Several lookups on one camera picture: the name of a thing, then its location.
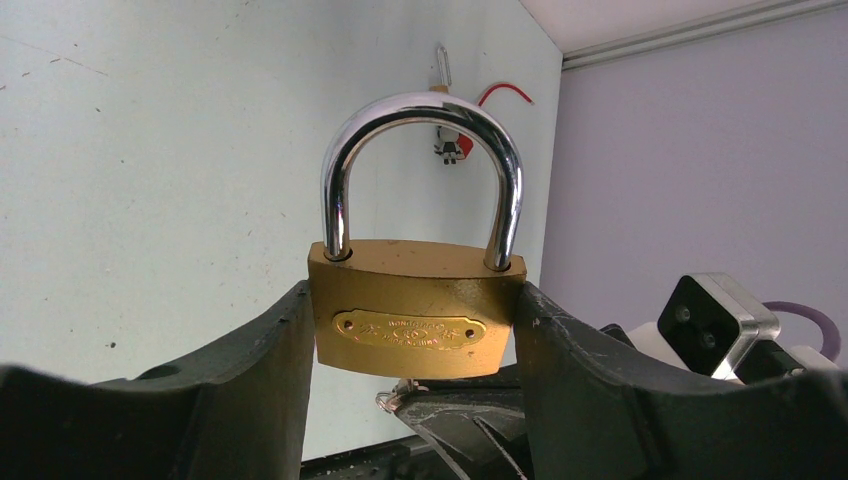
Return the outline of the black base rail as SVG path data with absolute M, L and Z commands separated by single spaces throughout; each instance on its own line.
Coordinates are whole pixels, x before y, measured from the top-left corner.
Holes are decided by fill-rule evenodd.
M 409 436 L 303 461 L 300 478 L 457 480 L 458 476 L 424 440 Z

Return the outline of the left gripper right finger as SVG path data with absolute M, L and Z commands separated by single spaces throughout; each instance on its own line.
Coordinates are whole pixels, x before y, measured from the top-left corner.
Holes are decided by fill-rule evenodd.
M 539 479 L 843 479 L 847 375 L 750 386 L 665 364 L 526 284 L 514 318 Z

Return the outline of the small brass padlock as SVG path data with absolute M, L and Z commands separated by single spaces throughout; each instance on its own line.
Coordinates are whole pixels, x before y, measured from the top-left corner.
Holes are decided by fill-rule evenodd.
M 449 54 L 447 48 L 439 43 L 435 50 L 438 78 L 430 85 L 429 90 L 448 94 L 452 85 Z

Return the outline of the small silver key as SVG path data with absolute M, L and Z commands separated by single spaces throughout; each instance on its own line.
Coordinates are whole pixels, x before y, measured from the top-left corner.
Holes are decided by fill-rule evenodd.
M 404 398 L 416 392 L 428 391 L 414 379 L 400 379 L 391 391 L 381 391 L 375 396 L 377 406 L 388 414 L 394 414 L 403 404 Z

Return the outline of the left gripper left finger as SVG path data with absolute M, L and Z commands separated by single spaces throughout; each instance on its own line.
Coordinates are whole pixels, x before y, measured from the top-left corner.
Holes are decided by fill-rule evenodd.
M 1 369 L 5 479 L 296 479 L 314 322 L 309 287 L 139 377 L 81 384 Z

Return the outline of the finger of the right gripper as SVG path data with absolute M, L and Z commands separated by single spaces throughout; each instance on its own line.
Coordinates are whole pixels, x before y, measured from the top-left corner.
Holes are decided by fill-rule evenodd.
M 460 479 L 528 479 L 530 449 L 518 389 L 415 391 L 394 415 Z

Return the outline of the small key bunch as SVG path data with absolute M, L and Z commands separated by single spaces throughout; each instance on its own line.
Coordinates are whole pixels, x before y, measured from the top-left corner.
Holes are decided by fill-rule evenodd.
M 459 160 L 465 159 L 465 153 L 460 146 L 460 133 L 445 126 L 436 128 L 437 141 L 434 145 L 434 153 L 439 156 L 445 165 L 455 165 Z

